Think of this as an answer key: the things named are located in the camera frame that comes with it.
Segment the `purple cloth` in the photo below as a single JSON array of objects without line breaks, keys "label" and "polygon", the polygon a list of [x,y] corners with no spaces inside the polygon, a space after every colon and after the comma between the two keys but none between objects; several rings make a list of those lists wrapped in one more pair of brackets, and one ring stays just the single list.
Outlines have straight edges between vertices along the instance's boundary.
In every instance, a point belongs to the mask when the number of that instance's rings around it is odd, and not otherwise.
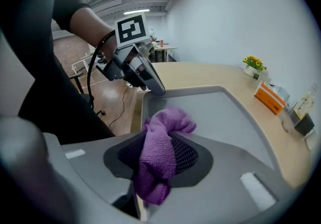
[{"label": "purple cloth", "polygon": [[133,183],[139,197],[146,202],[161,205],[176,174],[176,159],[170,131],[191,133],[196,123],[177,107],[169,107],[145,120],[141,129],[147,131],[145,143],[139,158],[138,173]]}]

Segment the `orange and white box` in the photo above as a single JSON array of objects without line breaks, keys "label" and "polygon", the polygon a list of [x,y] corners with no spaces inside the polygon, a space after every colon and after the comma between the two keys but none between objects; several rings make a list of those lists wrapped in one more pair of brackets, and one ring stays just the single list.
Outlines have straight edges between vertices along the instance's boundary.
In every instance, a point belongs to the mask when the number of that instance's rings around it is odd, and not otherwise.
[{"label": "orange and white box", "polygon": [[264,103],[276,115],[279,114],[286,105],[285,100],[273,91],[272,87],[264,81],[258,85],[254,96]]}]

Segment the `forearm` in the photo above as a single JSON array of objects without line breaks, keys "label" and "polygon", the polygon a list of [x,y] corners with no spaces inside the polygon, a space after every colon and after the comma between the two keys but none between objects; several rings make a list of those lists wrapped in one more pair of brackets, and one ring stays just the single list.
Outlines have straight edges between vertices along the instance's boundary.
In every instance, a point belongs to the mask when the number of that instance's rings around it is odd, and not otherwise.
[{"label": "forearm", "polygon": [[[90,8],[78,9],[70,20],[70,30],[76,36],[85,40],[88,44],[96,47],[100,40],[113,29],[104,23]],[[102,51],[109,60],[117,47],[116,36],[112,36]]]}]

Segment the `black pants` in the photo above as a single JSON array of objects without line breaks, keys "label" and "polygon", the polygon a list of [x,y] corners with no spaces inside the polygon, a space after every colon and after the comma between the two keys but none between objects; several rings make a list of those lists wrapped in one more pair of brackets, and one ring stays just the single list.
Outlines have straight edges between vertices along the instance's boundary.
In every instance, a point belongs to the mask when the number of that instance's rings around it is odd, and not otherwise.
[{"label": "black pants", "polygon": [[114,137],[80,96],[56,57],[49,57],[43,64],[43,74],[35,77],[19,116],[36,124],[42,132],[56,135],[61,144]]}]

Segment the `table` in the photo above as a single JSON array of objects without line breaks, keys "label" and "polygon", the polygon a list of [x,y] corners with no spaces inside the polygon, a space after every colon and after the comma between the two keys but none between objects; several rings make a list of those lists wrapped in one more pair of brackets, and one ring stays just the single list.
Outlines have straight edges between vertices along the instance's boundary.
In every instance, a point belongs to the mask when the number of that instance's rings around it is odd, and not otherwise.
[{"label": "table", "polygon": [[173,49],[176,49],[177,46],[171,46],[171,45],[164,45],[163,47],[157,47],[157,48],[154,48],[155,51],[165,51],[166,53],[166,62],[169,61],[169,54],[167,52],[167,50],[173,50]]},{"label": "table", "polygon": [[[275,115],[261,101],[254,97],[256,89],[253,78],[245,75],[243,69],[230,65],[202,64],[189,62],[153,63],[165,89],[220,85],[231,92],[252,115],[262,129],[275,154],[284,180],[292,187],[304,184],[310,174],[310,152],[304,137],[298,133],[287,133],[281,124],[287,115]],[[131,132],[140,128],[142,97],[136,96]]]},{"label": "table", "polygon": [[77,61],[77,62],[71,64],[71,68],[72,68],[72,70],[74,71],[74,73],[77,74],[77,70],[76,70],[76,68],[75,68],[74,65],[76,65],[77,63],[80,63],[80,62],[83,62],[83,63],[84,63],[85,68],[86,68],[86,70],[87,70],[87,72],[88,72],[89,66],[88,66],[88,63],[86,62],[86,60],[90,59],[91,57],[92,57],[92,55],[85,56],[85,57],[81,57],[81,58],[80,58],[80,61]]}]

